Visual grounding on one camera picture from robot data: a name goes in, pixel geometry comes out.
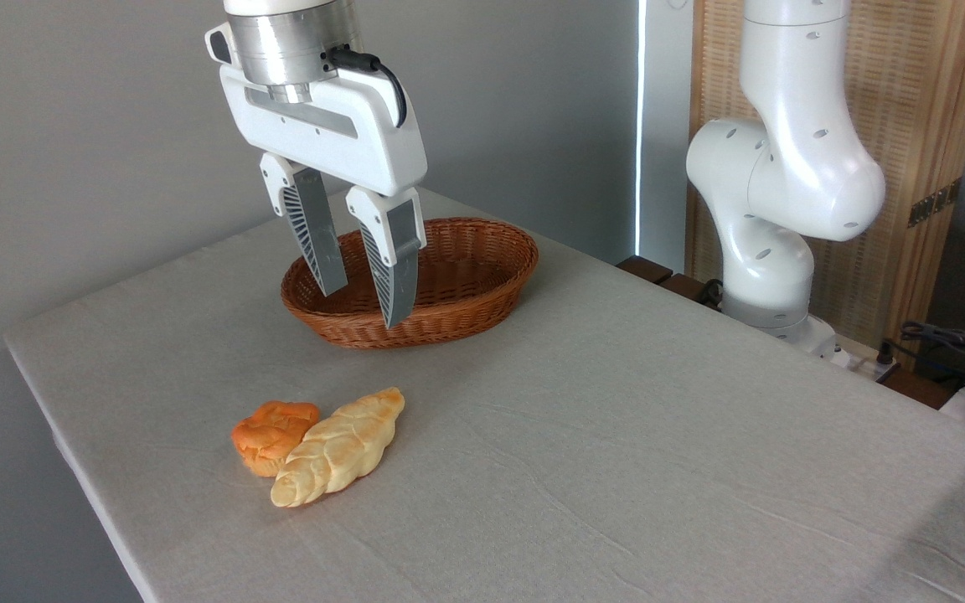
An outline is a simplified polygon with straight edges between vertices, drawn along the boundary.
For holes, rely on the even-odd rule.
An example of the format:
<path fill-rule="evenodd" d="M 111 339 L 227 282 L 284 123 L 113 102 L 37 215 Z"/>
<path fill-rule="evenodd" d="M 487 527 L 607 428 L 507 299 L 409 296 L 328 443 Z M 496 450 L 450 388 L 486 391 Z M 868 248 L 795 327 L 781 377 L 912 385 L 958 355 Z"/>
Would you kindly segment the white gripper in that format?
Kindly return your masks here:
<path fill-rule="evenodd" d="M 382 71 L 340 70 L 308 85 L 305 102 L 276 102 L 245 78 L 228 24 L 207 31 L 204 42 L 238 131 L 265 152 L 260 170 L 271 207 L 291 226 L 319 290 L 329 296 L 348 284 L 325 173 L 355 186 L 346 204 L 359 221 L 385 327 L 402 323 L 413 312 L 426 248 L 421 201 L 411 187 L 428 169 L 407 93 Z"/>

